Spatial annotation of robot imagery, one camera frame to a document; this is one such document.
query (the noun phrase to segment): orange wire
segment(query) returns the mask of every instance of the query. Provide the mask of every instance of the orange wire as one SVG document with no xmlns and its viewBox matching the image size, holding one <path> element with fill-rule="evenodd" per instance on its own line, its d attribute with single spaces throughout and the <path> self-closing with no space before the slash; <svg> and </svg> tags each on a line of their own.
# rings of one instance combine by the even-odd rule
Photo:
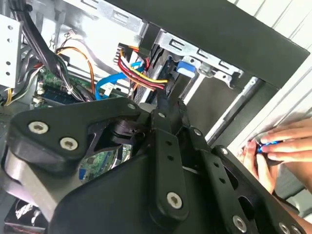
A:
<svg viewBox="0 0 312 234">
<path fill-rule="evenodd" d="M 89 65 L 89 69 L 90 69 L 90 77 L 91 77 L 91 89 L 92 89 L 92 93 L 95 94 L 95 85 L 94 85 L 94 72 L 93 72 L 93 67 L 92 64 L 90 63 L 90 61 L 88 60 L 88 57 L 81 52 L 79 49 L 72 47 L 72 46 L 68 46 L 68 47 L 63 47 L 60 48 L 60 50 L 57 52 L 57 54 L 59 55 L 61 52 L 63 52 L 64 50 L 75 50 L 77 52 L 79 52 L 88 62 Z"/>
<path fill-rule="evenodd" d="M 135 86 L 133 87 L 133 92 L 137 89 L 138 87 L 138 83 L 135 84 Z"/>
<path fill-rule="evenodd" d="M 131 76 L 128 76 L 127 74 L 124 74 L 124 75 L 125 75 L 128 79 L 130 79 L 131 81 L 133 81 L 134 83 L 136 83 L 136 84 L 138 84 L 138 85 L 141 85 L 141 86 L 143 86 L 144 88 L 147 88 L 147 89 L 149 89 L 149 90 L 155 91 L 155 89 L 152 89 L 152 88 L 146 86 L 145 84 L 143 84 L 143 83 L 141 83 L 141 82 L 139 82 L 139 81 L 133 79 Z"/>
<path fill-rule="evenodd" d="M 138 47 L 135 47 L 135 46 L 129 46 L 129 48 L 133 49 L 135 52 L 138 52 Z"/>
</svg>

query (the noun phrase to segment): wire connector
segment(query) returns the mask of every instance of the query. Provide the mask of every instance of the wire connector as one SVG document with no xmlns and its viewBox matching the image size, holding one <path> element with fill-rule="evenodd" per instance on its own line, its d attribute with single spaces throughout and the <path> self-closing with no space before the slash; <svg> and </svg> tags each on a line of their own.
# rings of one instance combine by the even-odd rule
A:
<svg viewBox="0 0 312 234">
<path fill-rule="evenodd" d="M 118 47 L 117 47 L 116 55 L 114 57 L 114 65 L 118 65 L 118 60 L 119 60 L 119 57 L 120 57 L 120 51 L 121 50 L 123 51 L 123 55 L 125 56 L 126 60 L 128 62 L 130 62 L 130 58 L 131 58 L 132 52 L 135 49 L 132 46 L 128 46 L 128 45 L 119 43 Z"/>
</svg>

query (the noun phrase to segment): silver screw head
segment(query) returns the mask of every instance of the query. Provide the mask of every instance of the silver screw head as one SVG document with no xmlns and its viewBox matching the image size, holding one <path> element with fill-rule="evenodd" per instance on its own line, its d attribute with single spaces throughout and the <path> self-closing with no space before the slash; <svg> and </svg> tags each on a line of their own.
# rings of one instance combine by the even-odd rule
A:
<svg viewBox="0 0 312 234">
<path fill-rule="evenodd" d="M 196 135 L 201 136 L 201 132 L 198 129 L 194 129 L 194 132 L 196 133 Z"/>
<path fill-rule="evenodd" d="M 166 116 L 165 116 L 163 113 L 161 113 L 161 112 L 159 112 L 158 115 L 159 115 L 160 117 L 162 117 L 162 118 L 165 118 L 165 117 L 166 117 Z"/>
<path fill-rule="evenodd" d="M 71 137 L 64 137 L 59 142 L 60 146 L 65 150 L 75 150 L 78 148 L 78 142 Z"/>
<path fill-rule="evenodd" d="M 182 199 L 180 196 L 174 192 L 169 192 L 167 194 L 167 201 L 175 209 L 180 209 L 182 207 Z"/>
<path fill-rule="evenodd" d="M 246 223 L 238 215 L 233 216 L 233 223 L 242 233 L 245 233 L 247 231 Z"/>
<path fill-rule="evenodd" d="M 282 230 L 282 232 L 284 234 L 291 234 L 291 232 L 289 231 L 288 227 L 286 227 L 285 224 L 283 224 L 282 222 L 280 222 L 279 224 L 279 228 Z"/>
<path fill-rule="evenodd" d="M 296 226 L 292 225 L 292 229 L 296 234 L 302 234 L 301 231 Z"/>
<path fill-rule="evenodd" d="M 136 107 L 133 105 L 133 104 L 131 104 L 131 103 L 128 103 L 128 107 L 129 108 L 131 108 L 132 110 L 134 110 Z"/>
<path fill-rule="evenodd" d="M 29 130 L 32 133 L 36 134 L 44 134 L 49 130 L 49 126 L 41 121 L 34 121 L 28 125 Z"/>
<path fill-rule="evenodd" d="M 224 149 L 224 148 L 221 148 L 221 152 L 224 154 L 224 155 L 228 155 L 228 151 L 226 150 L 226 149 Z"/>
</svg>

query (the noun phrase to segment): black wire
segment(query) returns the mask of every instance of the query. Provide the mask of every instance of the black wire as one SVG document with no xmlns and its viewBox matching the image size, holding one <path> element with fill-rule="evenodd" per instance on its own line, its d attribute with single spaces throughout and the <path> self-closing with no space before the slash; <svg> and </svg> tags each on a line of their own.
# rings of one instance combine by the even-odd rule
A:
<svg viewBox="0 0 312 234">
<path fill-rule="evenodd" d="M 20 73 L 19 73 L 19 79 L 18 79 L 18 83 L 21 83 L 26 75 L 26 72 L 27 72 L 27 69 L 28 69 L 28 66 L 29 66 L 29 60 L 30 60 L 30 56 L 31 56 L 31 53 L 32 53 L 32 50 L 30 49 L 23 62 L 22 62 L 22 66 L 20 68 Z"/>
<path fill-rule="evenodd" d="M 26 80 L 25 80 L 25 83 L 24 83 L 24 86 L 22 87 L 22 89 L 17 93 L 15 94 L 13 97 L 12 97 L 12 101 L 18 99 L 22 94 L 24 94 L 24 92 L 26 91 L 29 83 L 30 83 L 30 77 L 31 75 L 36 71 L 36 69 L 31 69 L 27 75 L 26 75 Z"/>
<path fill-rule="evenodd" d="M 48 70 L 55 73 L 57 63 L 55 54 L 49 49 L 32 21 L 28 13 L 26 0 L 9 0 L 9 4 L 15 19 L 19 22 L 23 22 L 23 34 L 33 49 L 34 54 Z"/>
<path fill-rule="evenodd" d="M 83 95 L 83 97 L 87 100 L 87 101 L 94 101 L 95 97 L 94 95 L 88 91 L 87 89 L 85 89 L 83 86 L 81 85 L 77 85 L 76 88 L 80 91 L 80 93 Z"/>
</svg>

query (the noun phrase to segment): finger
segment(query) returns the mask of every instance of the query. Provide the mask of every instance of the finger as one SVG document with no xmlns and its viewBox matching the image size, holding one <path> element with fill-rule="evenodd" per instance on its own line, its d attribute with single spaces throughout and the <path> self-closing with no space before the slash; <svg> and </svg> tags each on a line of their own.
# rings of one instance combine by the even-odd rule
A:
<svg viewBox="0 0 312 234">
<path fill-rule="evenodd" d="M 264 153 L 292 153 L 298 151 L 312 150 L 312 138 L 285 141 L 275 145 L 265 145 L 262 146 L 261 149 Z"/>
<path fill-rule="evenodd" d="M 254 166 L 256 143 L 254 141 L 248 142 L 246 149 L 243 164 L 255 178 L 258 178 L 257 171 Z"/>
<path fill-rule="evenodd" d="M 292 129 L 292 128 L 304 128 L 304 127 L 312 127 L 312 119 L 304 119 L 295 123 L 287 124 L 284 126 L 278 126 L 270 131 L 268 133 L 276 133 L 280 131 L 284 131 L 287 129 Z"/>
<path fill-rule="evenodd" d="M 312 150 L 293 153 L 269 153 L 268 158 L 285 162 L 312 162 Z"/>
<path fill-rule="evenodd" d="M 276 181 L 277 175 L 278 175 L 278 166 L 269 167 L 269 171 L 270 171 L 272 179 Z"/>
<path fill-rule="evenodd" d="M 275 180 L 272 178 L 267 162 L 263 155 L 257 155 L 259 182 L 271 194 L 275 187 Z"/>
<path fill-rule="evenodd" d="M 273 141 L 299 139 L 305 137 L 312 137 L 312 127 L 293 128 L 276 133 L 269 133 L 261 138 L 261 142 L 269 143 Z"/>
<path fill-rule="evenodd" d="M 245 150 L 245 149 L 240 149 L 240 150 L 237 152 L 236 158 L 237 158 L 241 163 L 243 163 L 243 162 L 244 162 L 245 154 L 246 154 L 246 150 Z"/>
</svg>

